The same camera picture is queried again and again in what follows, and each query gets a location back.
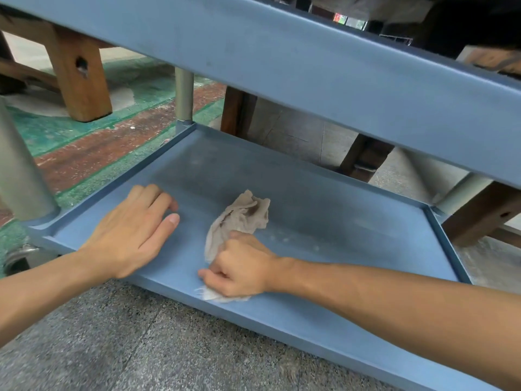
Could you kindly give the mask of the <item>wooden plank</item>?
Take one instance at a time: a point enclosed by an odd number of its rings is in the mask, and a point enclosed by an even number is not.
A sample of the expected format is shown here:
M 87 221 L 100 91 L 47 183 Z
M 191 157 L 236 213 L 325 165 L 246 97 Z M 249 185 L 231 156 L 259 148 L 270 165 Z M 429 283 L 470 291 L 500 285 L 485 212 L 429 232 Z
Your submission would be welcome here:
M 487 71 L 521 76 L 521 51 L 516 49 L 467 45 L 456 60 Z

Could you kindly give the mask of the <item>dark wooden leg with bracket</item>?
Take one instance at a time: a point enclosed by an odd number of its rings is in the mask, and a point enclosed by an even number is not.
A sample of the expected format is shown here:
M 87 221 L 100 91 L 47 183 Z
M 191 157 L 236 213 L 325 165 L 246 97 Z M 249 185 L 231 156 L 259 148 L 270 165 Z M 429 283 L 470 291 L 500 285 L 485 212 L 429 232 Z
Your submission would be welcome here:
M 392 144 L 359 133 L 338 171 L 345 176 L 368 183 L 394 148 Z

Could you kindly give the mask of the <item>dark brown wooden leg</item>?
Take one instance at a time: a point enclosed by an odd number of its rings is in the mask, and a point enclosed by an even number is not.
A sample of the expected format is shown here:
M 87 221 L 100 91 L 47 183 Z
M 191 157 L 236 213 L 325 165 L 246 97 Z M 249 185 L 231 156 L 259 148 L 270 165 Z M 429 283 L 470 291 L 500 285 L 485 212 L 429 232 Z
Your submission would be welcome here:
M 227 86 L 220 131 L 247 139 L 256 102 L 257 96 Z

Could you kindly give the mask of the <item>person's left hand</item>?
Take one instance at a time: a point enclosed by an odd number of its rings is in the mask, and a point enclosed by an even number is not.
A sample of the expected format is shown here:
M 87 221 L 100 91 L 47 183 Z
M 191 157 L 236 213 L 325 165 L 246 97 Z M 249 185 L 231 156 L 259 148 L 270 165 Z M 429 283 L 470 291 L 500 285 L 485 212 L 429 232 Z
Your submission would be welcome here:
M 114 252 L 120 268 L 113 278 L 125 278 L 151 261 L 145 261 L 142 244 L 166 216 L 177 213 L 177 201 L 159 186 L 135 185 L 128 196 L 96 226 L 79 250 Z

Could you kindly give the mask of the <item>pale grey cart post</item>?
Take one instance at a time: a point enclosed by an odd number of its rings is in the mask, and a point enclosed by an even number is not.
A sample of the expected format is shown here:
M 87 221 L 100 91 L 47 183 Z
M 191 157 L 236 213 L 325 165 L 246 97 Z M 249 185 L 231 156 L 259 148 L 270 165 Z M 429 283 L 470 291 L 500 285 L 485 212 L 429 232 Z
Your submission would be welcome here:
M 442 217 L 452 216 L 492 182 L 489 177 L 469 172 L 445 196 L 435 202 L 434 212 Z

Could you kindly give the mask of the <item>person's right hand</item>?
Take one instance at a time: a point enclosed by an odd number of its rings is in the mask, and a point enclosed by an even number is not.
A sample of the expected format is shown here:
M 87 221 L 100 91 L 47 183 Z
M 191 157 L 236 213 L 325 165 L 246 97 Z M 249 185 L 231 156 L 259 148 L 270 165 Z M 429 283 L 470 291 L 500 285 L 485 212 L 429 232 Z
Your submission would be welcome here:
M 219 299 L 245 299 L 269 291 L 281 264 L 283 259 L 269 249 L 264 253 L 229 237 L 209 267 L 198 271 L 198 276 Z

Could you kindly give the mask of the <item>thick grey cart post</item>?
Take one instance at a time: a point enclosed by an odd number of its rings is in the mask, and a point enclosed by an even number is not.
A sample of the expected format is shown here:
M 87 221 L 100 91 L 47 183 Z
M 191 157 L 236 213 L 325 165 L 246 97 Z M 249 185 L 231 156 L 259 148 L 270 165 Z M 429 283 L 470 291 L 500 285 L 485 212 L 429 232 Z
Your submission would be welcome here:
M 46 223 L 61 211 L 0 97 L 0 198 L 15 218 Z

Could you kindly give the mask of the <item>grey caster wheel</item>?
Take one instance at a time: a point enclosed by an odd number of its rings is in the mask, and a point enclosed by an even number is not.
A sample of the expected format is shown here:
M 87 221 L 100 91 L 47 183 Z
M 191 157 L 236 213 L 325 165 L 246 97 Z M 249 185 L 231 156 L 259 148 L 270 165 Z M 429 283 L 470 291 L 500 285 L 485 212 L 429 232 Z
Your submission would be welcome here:
M 28 243 L 9 250 L 3 264 L 5 275 L 12 276 L 37 267 L 37 257 L 39 254 L 40 248 Z

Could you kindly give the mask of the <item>person's right forearm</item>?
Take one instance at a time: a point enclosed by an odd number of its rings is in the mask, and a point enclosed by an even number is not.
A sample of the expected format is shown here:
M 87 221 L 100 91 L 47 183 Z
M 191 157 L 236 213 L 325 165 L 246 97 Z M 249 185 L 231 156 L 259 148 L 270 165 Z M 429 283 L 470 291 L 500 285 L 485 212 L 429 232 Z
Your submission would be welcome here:
M 521 295 L 293 258 L 271 260 L 263 287 L 317 303 L 415 355 L 521 391 Z

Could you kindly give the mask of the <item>beige cleaning cloth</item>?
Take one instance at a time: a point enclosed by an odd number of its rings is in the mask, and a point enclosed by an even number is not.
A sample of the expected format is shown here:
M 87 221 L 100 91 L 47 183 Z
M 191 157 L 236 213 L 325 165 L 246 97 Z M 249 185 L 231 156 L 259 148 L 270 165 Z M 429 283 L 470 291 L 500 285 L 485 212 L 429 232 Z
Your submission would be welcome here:
M 253 234 L 257 229 L 265 229 L 268 223 L 269 205 L 270 199 L 257 198 L 249 190 L 240 194 L 210 226 L 206 236 L 204 251 L 206 262 L 212 263 L 219 247 L 229 239 L 232 230 Z M 236 301 L 219 299 L 217 295 L 212 294 L 205 286 L 201 287 L 198 292 L 204 301 L 213 303 Z

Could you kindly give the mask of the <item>wooden bench leg with hole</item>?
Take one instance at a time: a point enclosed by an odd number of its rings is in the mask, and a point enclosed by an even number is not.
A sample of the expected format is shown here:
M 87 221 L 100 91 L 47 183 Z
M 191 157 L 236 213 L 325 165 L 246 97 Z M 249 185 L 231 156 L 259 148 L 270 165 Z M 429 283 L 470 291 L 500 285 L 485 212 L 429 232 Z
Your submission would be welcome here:
M 15 61 L 4 33 L 43 45 L 54 75 Z M 113 112 L 100 49 L 108 42 L 0 5 L 0 95 L 28 85 L 60 93 L 69 116 L 90 122 Z

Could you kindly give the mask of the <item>thin grey cart post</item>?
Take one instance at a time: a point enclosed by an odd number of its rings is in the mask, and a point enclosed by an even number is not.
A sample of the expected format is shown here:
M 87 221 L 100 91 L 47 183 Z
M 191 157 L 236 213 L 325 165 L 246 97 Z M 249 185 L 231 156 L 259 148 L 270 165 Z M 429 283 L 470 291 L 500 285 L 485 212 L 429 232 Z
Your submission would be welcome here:
M 194 73 L 175 66 L 176 118 L 179 124 L 193 123 Z

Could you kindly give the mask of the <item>brown wooden bench base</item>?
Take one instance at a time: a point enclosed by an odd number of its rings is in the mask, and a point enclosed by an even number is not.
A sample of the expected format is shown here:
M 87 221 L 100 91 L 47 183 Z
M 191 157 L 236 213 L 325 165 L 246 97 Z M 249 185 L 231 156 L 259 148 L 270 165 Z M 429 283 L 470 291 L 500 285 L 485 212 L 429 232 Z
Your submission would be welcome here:
M 466 248 L 483 237 L 492 237 L 521 249 L 521 231 L 508 231 L 504 224 L 521 214 L 521 190 L 492 182 L 442 223 L 453 245 Z

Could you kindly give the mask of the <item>person's left forearm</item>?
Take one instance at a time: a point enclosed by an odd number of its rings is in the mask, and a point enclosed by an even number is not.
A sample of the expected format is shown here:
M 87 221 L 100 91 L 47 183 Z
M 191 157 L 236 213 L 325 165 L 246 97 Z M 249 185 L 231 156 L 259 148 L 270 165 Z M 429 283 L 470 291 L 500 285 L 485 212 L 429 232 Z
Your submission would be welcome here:
M 117 275 L 114 252 L 78 250 L 0 279 L 0 348 L 72 298 Z

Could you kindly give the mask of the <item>blue plastic utility cart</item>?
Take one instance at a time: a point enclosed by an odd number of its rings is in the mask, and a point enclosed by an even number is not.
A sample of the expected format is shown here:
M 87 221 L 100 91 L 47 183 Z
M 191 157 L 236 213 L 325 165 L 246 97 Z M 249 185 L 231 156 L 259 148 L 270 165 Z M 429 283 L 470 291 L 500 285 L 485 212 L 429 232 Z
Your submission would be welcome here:
M 521 188 L 521 82 L 268 0 L 0 0 L 380 140 Z M 211 223 L 250 189 L 271 199 L 264 243 L 284 256 L 366 264 L 470 283 L 429 205 L 193 122 L 71 210 L 29 215 L 30 235 L 62 256 L 136 184 L 181 204 L 180 229 L 128 281 L 403 389 L 496 388 L 280 294 L 204 301 L 197 270 Z

